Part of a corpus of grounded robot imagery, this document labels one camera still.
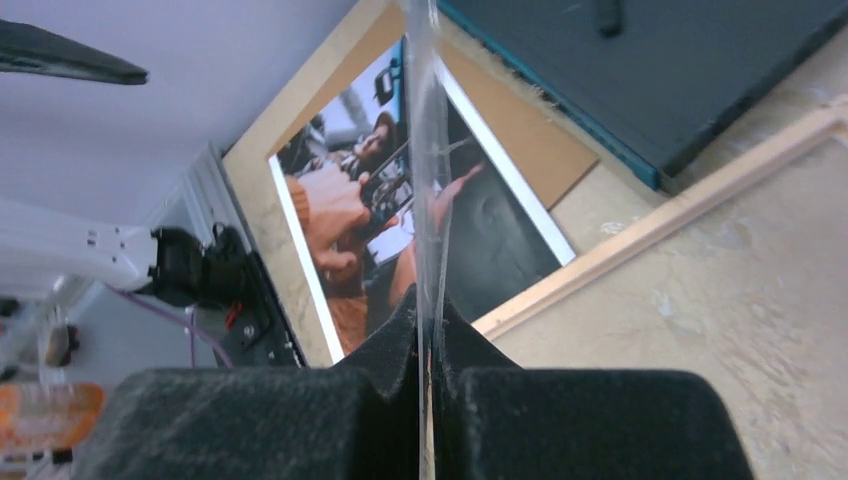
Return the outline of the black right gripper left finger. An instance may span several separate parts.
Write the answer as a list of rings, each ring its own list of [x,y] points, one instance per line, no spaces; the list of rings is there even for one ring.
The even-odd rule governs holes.
[[[76,479],[414,479],[416,291],[326,369],[153,369],[108,400]]]

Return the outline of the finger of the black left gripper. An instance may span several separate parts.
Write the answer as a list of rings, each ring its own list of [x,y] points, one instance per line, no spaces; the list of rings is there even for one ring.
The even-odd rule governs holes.
[[[1,20],[1,71],[117,85],[144,85],[148,71],[120,57],[25,23]]]

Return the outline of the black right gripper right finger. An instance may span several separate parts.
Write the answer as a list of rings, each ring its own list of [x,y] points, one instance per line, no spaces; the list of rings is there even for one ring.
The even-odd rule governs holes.
[[[431,327],[440,479],[750,479],[720,396],[668,369],[527,369],[448,302]]]

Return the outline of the large printed photo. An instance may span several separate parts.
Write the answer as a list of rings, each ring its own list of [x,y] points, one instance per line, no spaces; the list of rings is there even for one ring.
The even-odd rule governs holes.
[[[379,54],[269,159],[333,361],[379,329],[415,281],[407,43]],[[468,322],[571,262],[575,250],[476,100],[439,64],[450,176],[430,209],[450,229],[445,292]]]

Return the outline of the white wooden picture frame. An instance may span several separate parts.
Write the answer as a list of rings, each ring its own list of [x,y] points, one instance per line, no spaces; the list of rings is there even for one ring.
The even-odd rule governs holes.
[[[503,335],[830,139],[847,139],[845,94],[794,121],[620,233],[482,316],[472,327],[490,340]]]

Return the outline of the clear acrylic sheet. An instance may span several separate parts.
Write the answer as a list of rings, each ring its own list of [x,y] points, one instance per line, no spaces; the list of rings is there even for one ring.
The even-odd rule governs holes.
[[[434,349],[443,316],[448,241],[440,225],[437,198],[450,181],[447,153],[447,99],[441,81],[440,28],[436,1],[404,1],[406,28],[406,112],[409,162],[414,189],[416,314],[419,359],[419,477],[433,479],[435,413]]]

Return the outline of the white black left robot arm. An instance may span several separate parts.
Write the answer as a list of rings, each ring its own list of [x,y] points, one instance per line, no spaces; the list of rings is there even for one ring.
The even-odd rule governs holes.
[[[136,86],[148,72],[120,57],[25,23],[1,23],[1,70]],[[235,228],[212,245],[178,227],[120,226],[14,201],[1,202],[1,262],[98,280],[175,307],[243,301],[249,256]]]

